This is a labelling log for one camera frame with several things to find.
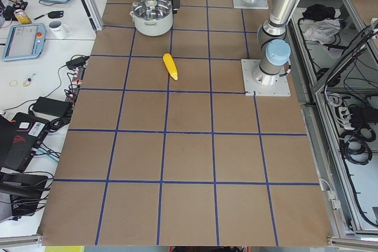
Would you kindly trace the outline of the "yellow corn cob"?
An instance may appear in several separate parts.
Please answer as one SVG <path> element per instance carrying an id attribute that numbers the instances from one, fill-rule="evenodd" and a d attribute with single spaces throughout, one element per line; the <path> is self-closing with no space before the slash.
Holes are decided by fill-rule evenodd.
<path id="1" fill-rule="evenodd" d="M 165 53 L 163 55 L 162 59 L 163 59 L 165 67 L 166 67 L 169 75 L 171 76 L 171 78 L 173 78 L 175 81 L 177 81 L 178 80 L 178 70 L 177 70 L 177 66 L 174 62 L 172 55 L 170 53 Z"/>

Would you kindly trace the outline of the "glass pot lid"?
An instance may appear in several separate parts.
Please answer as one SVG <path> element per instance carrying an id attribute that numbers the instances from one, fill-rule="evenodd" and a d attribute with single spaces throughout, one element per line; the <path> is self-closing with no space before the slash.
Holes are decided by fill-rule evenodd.
<path id="1" fill-rule="evenodd" d="M 132 4 L 133 15 L 144 20 L 158 20 L 167 17 L 172 11 L 169 0 L 135 0 Z"/>

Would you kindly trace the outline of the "pale green steel pot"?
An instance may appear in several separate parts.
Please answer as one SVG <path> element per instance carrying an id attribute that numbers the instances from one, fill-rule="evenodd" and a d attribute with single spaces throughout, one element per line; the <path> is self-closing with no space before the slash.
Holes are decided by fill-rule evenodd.
<path id="1" fill-rule="evenodd" d="M 136 29 L 147 36 L 160 36 L 168 32 L 172 25 L 173 25 L 173 14 L 172 11 L 170 14 L 163 18 L 163 19 L 158 19 L 158 20 L 144 20 L 137 18 L 136 16 L 133 15 L 133 12 L 129 13 L 133 23 L 135 24 Z"/>

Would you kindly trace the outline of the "white mug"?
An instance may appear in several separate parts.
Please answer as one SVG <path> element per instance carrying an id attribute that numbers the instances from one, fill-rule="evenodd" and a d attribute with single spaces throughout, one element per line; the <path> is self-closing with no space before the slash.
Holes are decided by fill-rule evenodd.
<path id="1" fill-rule="evenodd" d="M 69 26 L 61 21 L 51 21 L 48 27 L 59 40 L 64 40 L 71 34 Z"/>

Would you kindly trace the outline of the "black power adapter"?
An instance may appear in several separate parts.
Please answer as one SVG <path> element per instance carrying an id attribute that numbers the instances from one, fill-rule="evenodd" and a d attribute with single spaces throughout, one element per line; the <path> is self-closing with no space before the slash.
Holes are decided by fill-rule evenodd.
<path id="1" fill-rule="evenodd" d="M 85 55 L 81 55 L 77 58 L 72 58 L 66 62 L 66 67 L 70 70 L 83 67 L 89 58 L 90 58 L 89 56 L 85 56 Z"/>

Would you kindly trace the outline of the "black cloth bundle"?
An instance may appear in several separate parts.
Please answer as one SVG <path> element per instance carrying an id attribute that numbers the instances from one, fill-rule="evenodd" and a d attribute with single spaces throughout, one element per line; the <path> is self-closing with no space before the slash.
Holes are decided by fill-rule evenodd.
<path id="1" fill-rule="evenodd" d="M 325 19 L 335 18 L 335 9 L 321 4 L 313 4 L 309 6 L 303 13 L 305 19 L 313 21 L 323 21 Z"/>

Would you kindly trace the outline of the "blue teach pendant near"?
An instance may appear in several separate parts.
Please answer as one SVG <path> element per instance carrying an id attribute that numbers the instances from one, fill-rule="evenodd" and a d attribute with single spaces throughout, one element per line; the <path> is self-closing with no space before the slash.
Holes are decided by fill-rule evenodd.
<path id="1" fill-rule="evenodd" d="M 44 24 L 20 24 L 11 27 L 2 53 L 3 61 L 38 58 L 46 36 Z"/>

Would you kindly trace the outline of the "white cloth bundle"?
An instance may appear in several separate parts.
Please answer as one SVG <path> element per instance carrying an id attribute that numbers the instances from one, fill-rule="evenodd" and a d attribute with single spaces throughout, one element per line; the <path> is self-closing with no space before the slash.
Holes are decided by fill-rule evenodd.
<path id="1" fill-rule="evenodd" d="M 304 32 L 304 39 L 318 41 L 322 45 L 331 44 L 339 31 L 339 19 L 325 19 L 311 24 Z"/>

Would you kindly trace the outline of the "black power brick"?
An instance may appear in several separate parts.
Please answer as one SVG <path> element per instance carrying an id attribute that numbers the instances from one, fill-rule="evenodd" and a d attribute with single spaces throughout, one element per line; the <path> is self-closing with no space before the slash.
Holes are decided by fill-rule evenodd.
<path id="1" fill-rule="evenodd" d="M 72 113 L 72 106 L 71 102 L 39 97 L 32 106 L 32 110 L 50 116 L 66 117 Z"/>

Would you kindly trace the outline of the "black laptop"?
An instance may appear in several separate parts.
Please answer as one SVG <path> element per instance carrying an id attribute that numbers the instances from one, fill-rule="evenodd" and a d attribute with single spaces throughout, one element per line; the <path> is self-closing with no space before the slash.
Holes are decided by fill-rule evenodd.
<path id="1" fill-rule="evenodd" d="M 18 112 L 12 120 L 1 117 L 1 166 L 24 172 L 47 136 L 49 121 Z"/>

